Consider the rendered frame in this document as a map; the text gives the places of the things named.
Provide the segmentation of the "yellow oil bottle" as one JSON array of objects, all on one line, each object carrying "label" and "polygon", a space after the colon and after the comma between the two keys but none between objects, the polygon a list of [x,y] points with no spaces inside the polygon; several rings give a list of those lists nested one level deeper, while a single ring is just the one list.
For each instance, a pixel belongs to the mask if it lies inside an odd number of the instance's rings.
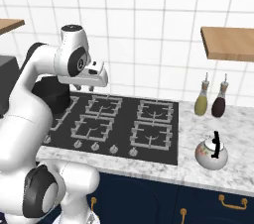
[{"label": "yellow oil bottle", "polygon": [[207,89],[209,86],[208,78],[201,83],[201,90],[194,104],[194,114],[203,116],[207,109]]}]

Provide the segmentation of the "wooden wall shelf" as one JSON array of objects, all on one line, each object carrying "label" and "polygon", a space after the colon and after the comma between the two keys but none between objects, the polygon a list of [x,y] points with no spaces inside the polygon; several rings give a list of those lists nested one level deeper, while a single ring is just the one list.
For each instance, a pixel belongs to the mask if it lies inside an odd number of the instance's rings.
[{"label": "wooden wall shelf", "polygon": [[0,35],[15,30],[25,24],[21,19],[0,19]]},{"label": "wooden wall shelf", "polygon": [[254,62],[254,29],[201,27],[206,57]]}]

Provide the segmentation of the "black gas hob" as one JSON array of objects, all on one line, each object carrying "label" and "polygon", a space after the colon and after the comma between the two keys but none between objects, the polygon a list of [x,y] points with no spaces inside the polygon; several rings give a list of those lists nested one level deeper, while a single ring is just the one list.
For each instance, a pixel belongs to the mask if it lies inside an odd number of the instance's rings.
[{"label": "black gas hob", "polygon": [[[73,93],[54,117],[47,147],[175,166],[179,156],[179,104],[170,100]],[[76,140],[82,141],[79,149]],[[91,145],[99,144],[93,151]],[[109,149],[118,147],[116,154]],[[136,157],[129,151],[138,150]]]}]

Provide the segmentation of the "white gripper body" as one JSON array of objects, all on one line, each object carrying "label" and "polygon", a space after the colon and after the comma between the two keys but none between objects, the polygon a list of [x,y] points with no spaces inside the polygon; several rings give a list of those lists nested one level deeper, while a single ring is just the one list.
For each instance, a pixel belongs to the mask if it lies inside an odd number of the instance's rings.
[{"label": "white gripper body", "polygon": [[59,76],[58,80],[64,84],[105,87],[108,83],[108,74],[103,61],[92,61],[79,75]]}]

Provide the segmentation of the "white floral kettle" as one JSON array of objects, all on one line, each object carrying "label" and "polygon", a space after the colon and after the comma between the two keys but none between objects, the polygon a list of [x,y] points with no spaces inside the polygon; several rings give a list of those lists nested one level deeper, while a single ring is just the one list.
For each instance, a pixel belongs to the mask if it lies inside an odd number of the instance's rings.
[{"label": "white floral kettle", "polygon": [[217,131],[213,132],[212,137],[208,137],[197,145],[194,156],[203,168],[209,170],[220,170],[228,161],[227,150],[220,141]]}]

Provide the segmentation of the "dark vinegar bottle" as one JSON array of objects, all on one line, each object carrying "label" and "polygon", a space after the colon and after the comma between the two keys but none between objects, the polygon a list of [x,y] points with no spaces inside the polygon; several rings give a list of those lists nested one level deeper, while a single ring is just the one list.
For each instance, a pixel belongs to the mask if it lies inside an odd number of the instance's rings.
[{"label": "dark vinegar bottle", "polygon": [[225,111],[225,93],[228,87],[227,77],[220,83],[219,93],[211,107],[211,115],[215,118],[220,118]]}]

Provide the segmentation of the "black toaster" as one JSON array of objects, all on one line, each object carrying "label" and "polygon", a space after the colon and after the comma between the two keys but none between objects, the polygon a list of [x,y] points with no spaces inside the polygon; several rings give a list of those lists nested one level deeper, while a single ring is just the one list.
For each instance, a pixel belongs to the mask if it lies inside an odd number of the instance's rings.
[{"label": "black toaster", "polygon": [[0,56],[0,119],[9,109],[9,96],[19,77],[14,56]]}]

